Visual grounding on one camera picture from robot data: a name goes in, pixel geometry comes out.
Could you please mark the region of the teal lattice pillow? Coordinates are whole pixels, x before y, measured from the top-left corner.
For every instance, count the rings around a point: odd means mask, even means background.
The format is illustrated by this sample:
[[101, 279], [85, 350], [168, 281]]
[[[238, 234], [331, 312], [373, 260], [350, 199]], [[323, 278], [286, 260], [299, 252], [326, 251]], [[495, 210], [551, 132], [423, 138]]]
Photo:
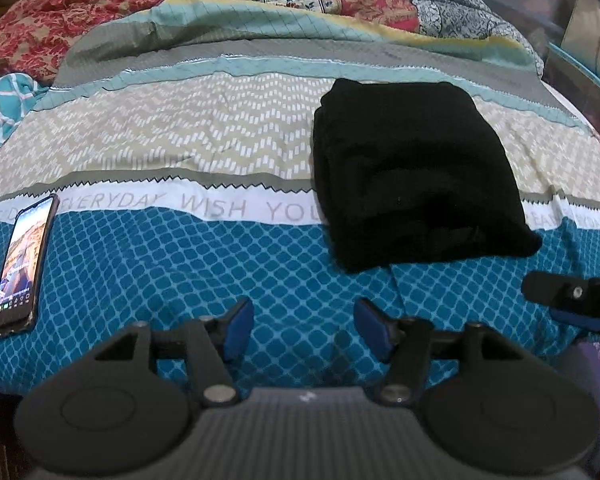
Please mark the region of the teal lattice pillow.
[[0, 77], [0, 149], [47, 91], [46, 84], [24, 73]]

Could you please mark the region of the teal patterned bedspread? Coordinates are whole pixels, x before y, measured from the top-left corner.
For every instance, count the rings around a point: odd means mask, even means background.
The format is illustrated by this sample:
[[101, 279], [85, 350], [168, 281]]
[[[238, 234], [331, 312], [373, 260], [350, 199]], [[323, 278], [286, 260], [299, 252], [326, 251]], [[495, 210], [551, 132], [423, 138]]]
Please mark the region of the teal patterned bedspread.
[[[494, 129], [542, 246], [527, 258], [336, 263], [313, 186], [334, 82], [449, 82]], [[0, 273], [20, 210], [59, 198], [32, 330], [0, 338], [22, 396], [125, 326], [254, 305], [239, 388], [365, 384], [365, 296], [446, 330], [480, 321], [542, 358], [580, 330], [522, 296], [534, 270], [600, 278], [600, 136], [515, 41], [434, 38], [237, 0], [166, 0], [99, 25], [0, 149]]]

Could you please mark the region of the black smartphone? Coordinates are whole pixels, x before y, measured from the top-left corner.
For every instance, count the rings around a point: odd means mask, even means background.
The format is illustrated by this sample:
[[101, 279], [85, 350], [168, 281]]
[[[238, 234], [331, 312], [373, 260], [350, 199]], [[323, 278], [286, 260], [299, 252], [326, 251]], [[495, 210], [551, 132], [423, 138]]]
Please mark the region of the black smartphone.
[[0, 273], [0, 338], [32, 330], [50, 230], [59, 198], [50, 194], [15, 218]]

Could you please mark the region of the cardboard box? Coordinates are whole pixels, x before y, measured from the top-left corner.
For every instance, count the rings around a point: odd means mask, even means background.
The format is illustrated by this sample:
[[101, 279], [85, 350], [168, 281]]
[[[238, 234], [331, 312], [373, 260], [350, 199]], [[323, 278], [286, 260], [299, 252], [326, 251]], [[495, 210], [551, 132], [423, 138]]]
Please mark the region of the cardboard box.
[[576, 0], [560, 47], [600, 78], [600, 0]]

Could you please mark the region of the black pants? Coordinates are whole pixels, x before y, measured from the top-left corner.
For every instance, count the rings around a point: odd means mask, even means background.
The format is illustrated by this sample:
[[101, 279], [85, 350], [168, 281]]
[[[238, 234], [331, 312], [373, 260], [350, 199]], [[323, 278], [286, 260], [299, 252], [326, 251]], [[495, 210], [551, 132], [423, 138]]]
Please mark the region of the black pants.
[[500, 138], [455, 84], [339, 78], [315, 111], [312, 141], [330, 249], [348, 273], [527, 258], [542, 246]]

